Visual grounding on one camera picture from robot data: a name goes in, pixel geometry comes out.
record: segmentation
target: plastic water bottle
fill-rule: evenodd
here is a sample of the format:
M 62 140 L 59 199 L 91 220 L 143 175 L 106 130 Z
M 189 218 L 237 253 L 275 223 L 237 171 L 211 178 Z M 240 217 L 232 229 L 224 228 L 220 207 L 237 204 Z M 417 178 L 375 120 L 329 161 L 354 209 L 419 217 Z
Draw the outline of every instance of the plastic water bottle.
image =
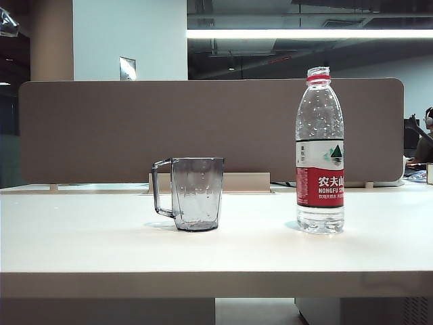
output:
M 344 124 L 329 67 L 308 70 L 296 116 L 298 225 L 313 234 L 335 234 L 344 225 Z

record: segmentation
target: desk partition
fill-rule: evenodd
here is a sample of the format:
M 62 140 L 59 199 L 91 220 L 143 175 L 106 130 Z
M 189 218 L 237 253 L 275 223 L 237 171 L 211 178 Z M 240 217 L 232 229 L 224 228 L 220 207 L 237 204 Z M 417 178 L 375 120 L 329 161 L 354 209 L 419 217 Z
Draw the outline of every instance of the desk partition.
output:
M 402 174 L 403 85 L 334 79 L 346 181 Z M 170 156 L 224 156 L 226 172 L 295 180 L 294 127 L 305 80 L 62 81 L 20 88 L 22 174 L 30 183 L 147 181 Z

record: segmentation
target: desk surface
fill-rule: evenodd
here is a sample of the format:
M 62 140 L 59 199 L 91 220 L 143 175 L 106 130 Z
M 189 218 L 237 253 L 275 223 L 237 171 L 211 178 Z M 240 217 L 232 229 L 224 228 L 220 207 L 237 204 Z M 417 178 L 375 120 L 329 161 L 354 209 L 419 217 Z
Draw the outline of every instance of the desk surface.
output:
M 305 234 L 296 194 L 224 194 L 178 232 L 140 194 L 1 197 L 2 297 L 433 295 L 433 186 L 347 189 L 342 234 Z

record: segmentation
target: clear plastic mug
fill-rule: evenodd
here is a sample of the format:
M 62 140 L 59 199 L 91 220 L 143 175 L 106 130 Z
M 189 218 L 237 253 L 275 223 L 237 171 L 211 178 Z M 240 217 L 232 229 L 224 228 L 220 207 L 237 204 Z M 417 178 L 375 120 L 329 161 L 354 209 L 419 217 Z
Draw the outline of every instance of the clear plastic mug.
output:
M 158 167 L 171 165 L 172 209 L 160 206 Z M 218 227 L 224 158 L 168 158 L 152 165 L 155 211 L 173 218 L 178 230 L 202 232 Z

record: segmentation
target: mug handle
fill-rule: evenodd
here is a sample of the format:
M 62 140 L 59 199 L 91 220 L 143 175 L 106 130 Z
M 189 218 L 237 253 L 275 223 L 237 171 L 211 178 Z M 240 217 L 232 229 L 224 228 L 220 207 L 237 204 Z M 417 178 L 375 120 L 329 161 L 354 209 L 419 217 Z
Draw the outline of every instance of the mug handle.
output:
M 173 212 L 171 210 L 163 209 L 160 206 L 160 188 L 158 186 L 158 167 L 171 164 L 171 158 L 166 160 L 155 162 L 152 165 L 152 183 L 154 186 L 154 202 L 155 202 L 155 211 L 160 215 L 165 215 L 166 217 L 174 218 Z

